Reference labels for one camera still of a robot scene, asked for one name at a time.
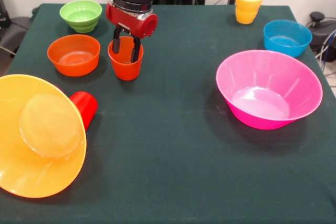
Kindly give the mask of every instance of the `orange cup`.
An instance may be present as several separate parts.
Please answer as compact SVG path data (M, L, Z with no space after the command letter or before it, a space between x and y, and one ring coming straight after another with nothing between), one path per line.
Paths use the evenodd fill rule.
M136 62L131 63L132 49L134 42L132 37L120 37L119 53L112 51L113 41L109 44L108 53L114 69L115 75L123 81L131 81L138 77L141 69L143 46L140 46L139 58Z
M97 67L100 44L88 35L74 34L55 40L47 55L55 68L65 76L84 76Z

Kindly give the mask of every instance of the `cup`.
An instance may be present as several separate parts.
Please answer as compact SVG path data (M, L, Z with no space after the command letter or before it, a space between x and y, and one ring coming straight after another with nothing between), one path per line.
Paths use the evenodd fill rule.
M83 91L74 93L70 100L79 110L84 128L87 130L98 109L98 102L92 95Z
M236 19L248 25L256 18L263 0L236 0Z
M131 63L131 54L134 48L132 37L120 37L120 48L118 54L113 52L112 46L113 41L109 44L108 53L115 75L123 81L134 80L140 74L143 46L140 46L139 58L134 63Z

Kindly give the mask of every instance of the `dark green tablecloth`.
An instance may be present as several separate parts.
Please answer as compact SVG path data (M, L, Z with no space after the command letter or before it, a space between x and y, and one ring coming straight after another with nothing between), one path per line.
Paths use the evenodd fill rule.
M46 51L74 33L43 4L9 73L32 74L67 95L99 101L77 179L45 199L0 192L0 222L10 223L335 223L336 102L307 49L298 59L317 73L322 105L279 130L240 123L216 87L229 55L263 48L263 26L294 19L288 7L263 6L251 25L234 6L155 6L159 25L143 40L142 72L118 80L107 46L114 26L104 14L90 33L101 43L98 68L60 75Z

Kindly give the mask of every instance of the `pink bowl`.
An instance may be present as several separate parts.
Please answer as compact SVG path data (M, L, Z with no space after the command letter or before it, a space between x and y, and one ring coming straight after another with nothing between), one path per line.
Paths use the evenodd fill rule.
M299 60L279 52L250 50L220 64L217 85L233 114L243 123L273 130L313 113L322 85Z

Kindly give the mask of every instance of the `plastic bowl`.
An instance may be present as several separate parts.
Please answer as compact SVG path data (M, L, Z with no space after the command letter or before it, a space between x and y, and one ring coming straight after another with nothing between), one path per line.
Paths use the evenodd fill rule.
M310 30L294 21L274 20L264 27L264 44L267 50L298 57L312 40Z
M273 130L304 118L321 104L322 85L313 71L285 54L242 51L220 64L217 86L243 123Z
M92 31L96 27L101 13L101 5L91 0L69 2L59 11L62 19L78 33Z
M0 87L0 187L26 198L48 197L64 190L79 174L86 155L86 134L78 109L56 86L34 76L3 76L0 78ZM37 95L47 95L52 100L42 99L42 103L35 101L35 105L30 107L29 118L23 119L24 109ZM62 121L64 118L68 118L69 125ZM54 151L56 144L62 146L65 143L64 136L69 137L65 128L73 131L74 125L80 143L70 155L43 157L25 142L27 138L23 132L26 131L23 131L22 126L27 123L29 126L25 128L31 127L31 140L40 147L44 143L44 153Z
M47 55L56 69L65 76L84 76L97 67L100 44L88 35L74 34L55 40Z

